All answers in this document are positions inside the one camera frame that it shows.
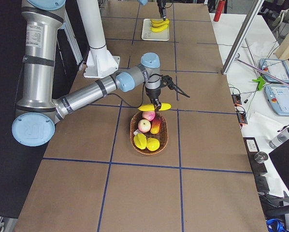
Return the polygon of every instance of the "red apple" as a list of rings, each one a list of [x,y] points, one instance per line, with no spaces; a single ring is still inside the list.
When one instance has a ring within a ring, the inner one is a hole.
[[[140,132],[142,133],[146,133],[151,129],[151,123],[149,120],[147,119],[141,119],[138,122],[138,129],[140,130]]]
[[[154,111],[143,111],[143,118],[152,121],[155,118]]]

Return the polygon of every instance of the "wicker basket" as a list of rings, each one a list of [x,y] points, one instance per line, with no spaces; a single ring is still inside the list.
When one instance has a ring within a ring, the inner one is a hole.
[[[156,116],[159,116],[160,119],[161,119],[161,126],[160,126],[159,133],[157,133],[157,134],[151,134],[150,132],[144,133],[144,135],[147,138],[156,138],[156,139],[159,140],[160,146],[159,146],[159,149],[157,149],[156,151],[149,151],[147,148],[144,149],[144,150],[141,150],[141,149],[139,149],[138,147],[135,146],[135,143],[134,143],[134,132],[135,132],[135,130],[138,129],[138,122],[142,119],[142,112],[136,113],[133,116],[133,118],[131,119],[131,121],[130,121],[130,143],[135,148],[135,150],[138,151],[141,154],[144,154],[144,155],[157,154],[157,153],[161,152],[167,145],[167,142],[168,142],[168,131],[167,131],[166,119],[159,112],[156,112]]]

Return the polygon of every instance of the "table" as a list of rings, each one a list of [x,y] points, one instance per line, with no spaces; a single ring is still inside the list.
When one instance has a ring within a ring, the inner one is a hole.
[[[226,45],[233,44],[241,24],[245,19],[245,15],[222,14],[219,22],[213,21],[214,14],[210,14],[210,18],[212,20],[217,43],[219,44],[222,61],[225,62],[231,49],[231,46]],[[273,53],[270,58],[276,58],[274,51],[275,48],[278,47],[278,43],[262,16],[256,16],[246,38],[254,53],[256,63],[259,63],[260,58],[267,57],[271,52]],[[239,53],[241,60],[253,64],[245,42],[242,44]],[[227,73],[227,80],[231,84],[230,86],[238,88],[242,93],[254,91],[256,89],[257,83],[252,82],[252,79],[256,78],[257,75],[251,68],[236,61],[232,64]],[[249,93],[242,94],[242,101],[244,101],[248,95]],[[268,104],[263,91],[256,92],[254,99],[248,101],[246,104],[243,103],[243,107],[246,110],[249,109],[249,111],[247,116],[248,125],[243,126],[241,130],[242,136],[255,137],[259,149],[269,154],[272,151],[272,148],[269,147],[268,142],[278,134],[277,131],[279,129],[289,124],[289,117],[276,115]],[[276,172],[270,159],[264,164],[268,171],[265,176],[271,190],[269,193],[279,197],[284,197],[283,191],[289,194],[289,191]]]
[[[136,108],[108,96],[57,124],[15,232],[31,231],[267,231],[246,149],[206,6],[167,9],[170,40],[141,40],[156,3],[107,1],[107,47],[121,69],[155,52],[161,73],[191,96],[164,89],[172,109],[167,147],[137,153],[129,126]],[[72,90],[94,80],[79,72]],[[132,105],[141,87],[120,94]]]

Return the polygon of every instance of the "green clip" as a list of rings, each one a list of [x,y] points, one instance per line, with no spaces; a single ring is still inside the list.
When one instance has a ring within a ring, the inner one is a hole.
[[[264,87],[264,84],[266,83],[262,76],[259,76],[257,79],[253,79],[252,81],[259,83],[257,85],[257,91],[261,91],[261,89]]]

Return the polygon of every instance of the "white tray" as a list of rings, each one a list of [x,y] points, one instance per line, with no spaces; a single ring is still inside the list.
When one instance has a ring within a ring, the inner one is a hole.
[[[153,40],[153,41],[168,41],[169,40],[169,26],[164,31],[161,32],[153,32],[151,31],[151,19],[145,18],[143,24],[143,32],[141,34],[141,38],[143,40]]]

